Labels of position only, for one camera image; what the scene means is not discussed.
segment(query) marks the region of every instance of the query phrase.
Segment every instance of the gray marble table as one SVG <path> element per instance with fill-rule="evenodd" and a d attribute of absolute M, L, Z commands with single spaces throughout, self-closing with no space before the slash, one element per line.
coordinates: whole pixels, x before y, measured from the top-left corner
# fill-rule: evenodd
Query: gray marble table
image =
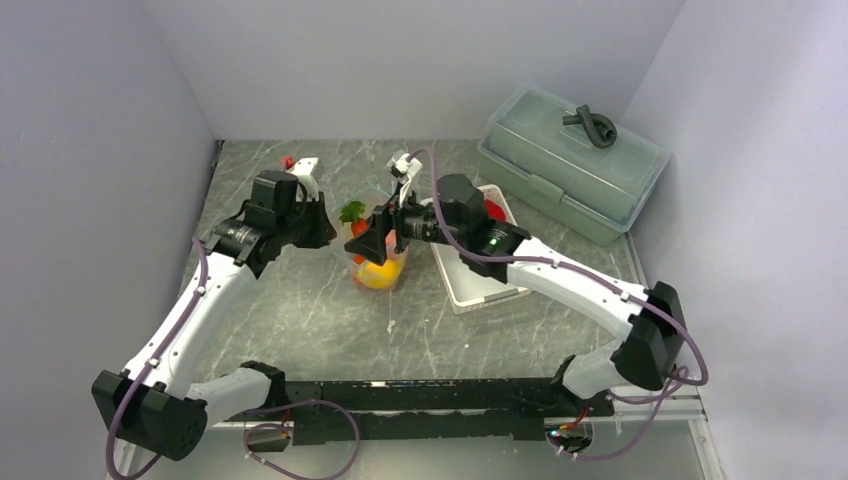
<path fill-rule="evenodd" d="M 476 185 L 476 140 L 228 141 L 197 227 L 210 229 L 249 197 L 253 177 L 283 155 L 319 157 L 328 209 L 367 185 L 391 187 L 392 152 L 434 147 L 440 174 L 464 173 Z M 429 172 L 420 187 L 429 185 Z M 519 225 L 601 272 L 637 281 L 624 238 L 600 247 L 507 194 Z M 610 340 L 594 322 L 538 293 L 454 315 L 429 246 L 413 242 L 398 287 L 366 290 L 327 249 L 286 247 L 235 305 L 211 341 L 196 381 L 231 372 L 246 360 L 285 370 L 292 380 L 449 379 L 550 376 L 570 354 Z M 189 261 L 186 278 L 197 258 Z M 391 333 L 387 330 L 394 321 Z"/>

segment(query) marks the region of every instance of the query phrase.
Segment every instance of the black hose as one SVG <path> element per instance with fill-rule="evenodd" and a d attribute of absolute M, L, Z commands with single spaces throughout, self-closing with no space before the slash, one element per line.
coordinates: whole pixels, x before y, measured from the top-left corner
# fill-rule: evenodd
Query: black hose
<path fill-rule="evenodd" d="M 589 105 L 577 107 L 577 115 L 566 115 L 562 117 L 563 125 L 582 125 L 586 136 L 592 145 L 598 148 L 609 148 L 618 138 L 618 131 L 612 120 L 589 111 Z"/>

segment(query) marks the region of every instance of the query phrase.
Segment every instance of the gray wall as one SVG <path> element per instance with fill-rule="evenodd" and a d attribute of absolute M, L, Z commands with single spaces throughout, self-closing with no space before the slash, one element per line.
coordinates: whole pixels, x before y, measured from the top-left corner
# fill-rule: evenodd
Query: gray wall
<path fill-rule="evenodd" d="M 674 161 L 637 222 L 712 367 L 729 478 L 846 478 L 848 5 L 689 1 L 625 122 Z"/>
<path fill-rule="evenodd" d="M 91 382 L 173 302 L 212 151 L 141 3 L 3 3 L 3 478 L 105 474 Z"/>
<path fill-rule="evenodd" d="M 473 138 L 522 82 L 619 118 L 684 0 L 145 0 L 218 138 Z"/>

